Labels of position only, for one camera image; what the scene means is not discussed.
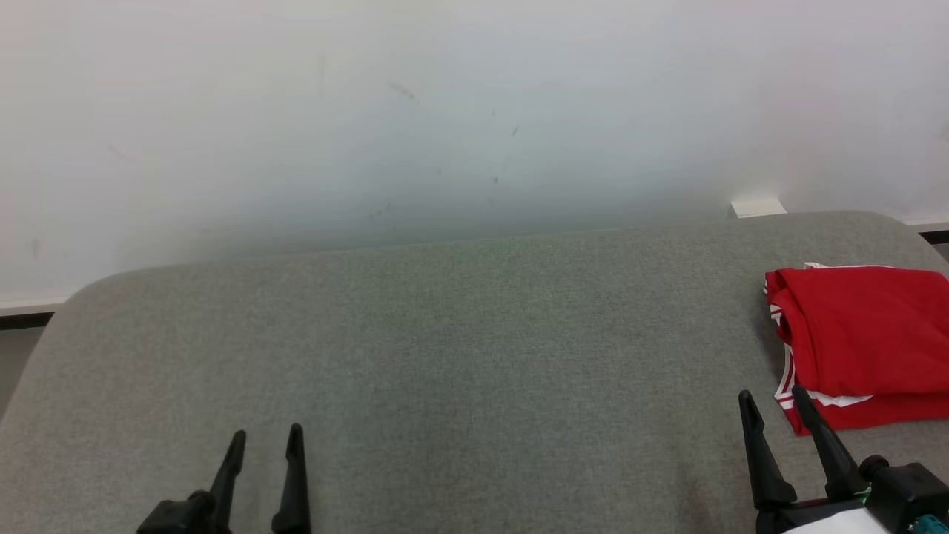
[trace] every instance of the baseboard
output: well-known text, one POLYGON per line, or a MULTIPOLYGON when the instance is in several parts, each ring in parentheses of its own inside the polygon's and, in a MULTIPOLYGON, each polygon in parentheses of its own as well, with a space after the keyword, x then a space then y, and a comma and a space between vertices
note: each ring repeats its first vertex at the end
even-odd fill
POLYGON ((13 315, 52 314, 59 311, 67 296, 31 298, 28 300, 8 300, 0 302, 0 317, 13 315))
POLYGON ((949 217, 904 220, 903 224, 909 226, 919 234, 949 231, 949 217))
POLYGON ((920 235, 923 239, 929 241, 931 245, 942 245, 949 243, 949 230, 941 230, 938 232, 920 232, 920 235))
POLYGON ((44 314, 7 315, 0 317, 0 330, 22 330, 24 328, 40 328, 49 324, 53 317, 52 312, 44 314))

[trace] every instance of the white paper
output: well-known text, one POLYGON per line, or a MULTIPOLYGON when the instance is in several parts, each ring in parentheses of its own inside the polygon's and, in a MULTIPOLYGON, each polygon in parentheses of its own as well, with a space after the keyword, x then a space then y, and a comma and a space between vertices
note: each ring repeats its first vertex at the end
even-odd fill
POLYGON ((805 524, 788 531, 789 534, 889 534, 866 508, 848 510, 830 516, 824 521, 805 524))

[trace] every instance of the gray cushion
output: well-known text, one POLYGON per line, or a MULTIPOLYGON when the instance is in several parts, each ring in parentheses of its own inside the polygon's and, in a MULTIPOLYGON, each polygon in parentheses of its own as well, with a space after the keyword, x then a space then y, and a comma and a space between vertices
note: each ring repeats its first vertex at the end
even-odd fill
MULTIPOLYGON (((0 525, 133 532, 246 429, 232 526, 267 531, 296 421, 318 532, 749 532, 742 389, 822 496, 761 291, 806 260, 949 272, 895 220, 832 213, 110 277, 53 318, 0 425, 0 525)), ((949 480, 945 421, 842 438, 949 480)))

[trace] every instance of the red cloth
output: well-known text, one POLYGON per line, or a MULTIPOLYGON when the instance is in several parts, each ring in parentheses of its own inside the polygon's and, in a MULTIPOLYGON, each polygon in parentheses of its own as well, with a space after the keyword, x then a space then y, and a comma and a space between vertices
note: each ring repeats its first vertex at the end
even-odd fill
POLYGON ((779 269, 766 279, 789 347, 775 398, 796 433, 807 430, 793 408, 795 382, 835 429, 949 417, 943 275, 866 266, 779 269))

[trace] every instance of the black robotic claw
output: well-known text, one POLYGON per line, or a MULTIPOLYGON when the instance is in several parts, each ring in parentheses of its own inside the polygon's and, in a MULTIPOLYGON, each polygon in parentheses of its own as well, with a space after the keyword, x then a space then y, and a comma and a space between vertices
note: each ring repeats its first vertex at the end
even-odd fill
POLYGON ((307 456, 303 445, 303 427, 290 427, 287 440, 287 478, 280 511, 273 516, 270 529, 274 534, 310 534, 307 456))
POLYGON ((949 510, 949 487, 920 464, 890 467, 881 456, 870 456, 857 468, 837 434, 800 386, 792 390, 794 405, 810 430, 827 484, 826 499, 796 503, 794 487, 785 482, 764 436, 764 421, 747 390, 738 395, 745 434, 748 472, 757 534, 777 534, 837 513, 864 507, 894 534, 929 532, 923 522, 944 521, 949 510))
MULTIPOLYGON (((247 433, 239 430, 231 440, 211 491, 198 490, 185 501, 162 501, 142 522, 137 534, 232 534, 229 527, 234 480, 244 464, 247 433)), ((303 428, 290 427, 287 442, 287 480, 280 511, 273 516, 274 534, 310 534, 307 461, 303 428)))
POLYGON ((863 506, 867 483, 860 479, 857 466, 847 448, 810 402, 808 393, 795 386, 794 404, 804 426, 810 430, 821 465, 828 477, 828 497, 796 503, 794 487, 785 482, 774 461, 764 435, 764 421, 752 394, 745 390, 738 395, 741 427, 745 434, 745 452, 752 481, 754 507, 758 509, 755 531, 758 534, 786 532, 803 524, 826 519, 834 514, 863 506))

